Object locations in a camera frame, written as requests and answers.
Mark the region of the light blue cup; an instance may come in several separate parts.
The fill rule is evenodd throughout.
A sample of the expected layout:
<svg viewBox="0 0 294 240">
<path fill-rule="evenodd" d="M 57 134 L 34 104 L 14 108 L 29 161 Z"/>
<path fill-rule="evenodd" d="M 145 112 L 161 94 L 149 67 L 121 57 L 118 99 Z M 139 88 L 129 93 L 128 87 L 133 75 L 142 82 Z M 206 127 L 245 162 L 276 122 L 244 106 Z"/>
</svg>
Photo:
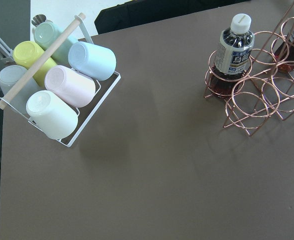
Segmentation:
<svg viewBox="0 0 294 240">
<path fill-rule="evenodd" d="M 116 56 L 111 49 L 83 41 L 71 46 L 68 62 L 73 69 L 98 81 L 110 78 L 117 65 Z"/>
</svg>

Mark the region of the pink cup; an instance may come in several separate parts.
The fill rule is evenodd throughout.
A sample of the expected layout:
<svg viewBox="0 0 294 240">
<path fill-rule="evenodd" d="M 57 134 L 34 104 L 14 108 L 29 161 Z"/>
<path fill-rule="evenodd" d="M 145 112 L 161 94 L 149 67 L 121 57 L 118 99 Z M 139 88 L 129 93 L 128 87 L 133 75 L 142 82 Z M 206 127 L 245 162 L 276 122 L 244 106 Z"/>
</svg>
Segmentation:
<svg viewBox="0 0 294 240">
<path fill-rule="evenodd" d="M 47 72 L 44 85 L 47 90 L 76 108 L 87 106 L 96 93 L 94 80 L 63 65 L 56 65 Z"/>
</svg>

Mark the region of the white cup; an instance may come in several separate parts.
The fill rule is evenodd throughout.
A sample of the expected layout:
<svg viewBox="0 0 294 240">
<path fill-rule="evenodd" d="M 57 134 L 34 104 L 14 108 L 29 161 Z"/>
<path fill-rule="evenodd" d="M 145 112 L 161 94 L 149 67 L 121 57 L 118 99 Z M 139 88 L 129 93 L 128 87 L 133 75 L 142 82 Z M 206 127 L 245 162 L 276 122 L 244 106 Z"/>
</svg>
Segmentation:
<svg viewBox="0 0 294 240">
<path fill-rule="evenodd" d="M 44 134 L 53 140 L 69 136 L 78 125 L 76 112 L 49 90 L 30 96 L 26 111 Z"/>
</svg>

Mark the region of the tea bottle front rack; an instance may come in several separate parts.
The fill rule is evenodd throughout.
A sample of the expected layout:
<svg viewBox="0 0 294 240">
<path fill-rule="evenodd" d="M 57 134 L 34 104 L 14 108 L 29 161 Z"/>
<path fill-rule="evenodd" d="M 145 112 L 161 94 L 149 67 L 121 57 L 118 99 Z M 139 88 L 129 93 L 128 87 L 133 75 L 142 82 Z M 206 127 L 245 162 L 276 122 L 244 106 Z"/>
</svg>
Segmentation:
<svg viewBox="0 0 294 240">
<path fill-rule="evenodd" d="M 255 35 L 250 31 L 251 22 L 249 15 L 238 13 L 232 18 L 230 27 L 220 34 L 209 77 L 209 89 L 217 97 L 228 98 L 250 65 L 255 42 Z"/>
</svg>

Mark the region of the grey blue cup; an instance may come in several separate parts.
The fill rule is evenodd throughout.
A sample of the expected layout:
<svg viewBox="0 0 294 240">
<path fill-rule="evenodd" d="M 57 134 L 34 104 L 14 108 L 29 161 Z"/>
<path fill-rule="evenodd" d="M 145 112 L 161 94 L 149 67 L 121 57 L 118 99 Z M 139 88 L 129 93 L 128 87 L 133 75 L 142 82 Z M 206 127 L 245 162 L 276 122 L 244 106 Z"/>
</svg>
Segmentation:
<svg viewBox="0 0 294 240">
<path fill-rule="evenodd" d="M 8 91 L 18 82 L 18 80 L 27 72 L 27 69 L 20 65 L 10 65 L 0 71 L 0 88 L 3 94 Z M 31 78 L 22 90 L 12 99 L 10 104 L 20 113 L 26 115 L 26 104 L 28 99 L 41 88 L 37 82 Z"/>
</svg>

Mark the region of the yellow cup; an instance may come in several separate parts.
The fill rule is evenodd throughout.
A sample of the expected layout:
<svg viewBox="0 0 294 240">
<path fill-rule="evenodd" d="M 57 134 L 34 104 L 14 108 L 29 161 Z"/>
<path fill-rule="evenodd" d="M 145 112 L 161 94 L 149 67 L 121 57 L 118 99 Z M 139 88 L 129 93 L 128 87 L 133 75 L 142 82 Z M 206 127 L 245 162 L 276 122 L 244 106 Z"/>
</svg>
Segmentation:
<svg viewBox="0 0 294 240">
<path fill-rule="evenodd" d="M 36 42 L 23 41 L 14 48 L 12 57 L 18 65 L 29 69 L 44 52 Z M 45 87 L 45 76 L 47 72 L 56 65 L 57 63 L 50 57 L 33 75 L 34 80 L 41 88 Z"/>
</svg>

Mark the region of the green cup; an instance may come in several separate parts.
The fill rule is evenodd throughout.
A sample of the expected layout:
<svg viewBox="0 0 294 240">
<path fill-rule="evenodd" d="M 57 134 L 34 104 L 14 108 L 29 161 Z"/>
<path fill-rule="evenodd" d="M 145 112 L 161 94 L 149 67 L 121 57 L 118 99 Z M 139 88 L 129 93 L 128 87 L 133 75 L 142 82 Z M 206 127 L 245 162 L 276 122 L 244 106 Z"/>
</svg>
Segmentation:
<svg viewBox="0 0 294 240">
<path fill-rule="evenodd" d="M 34 41 L 45 51 L 54 41 L 62 34 L 63 30 L 60 29 L 55 23 L 45 21 L 39 24 L 33 33 Z M 51 58 L 62 65 L 69 65 L 68 53 L 74 43 L 78 41 L 77 38 L 70 35 L 67 39 L 57 48 L 51 55 Z"/>
</svg>

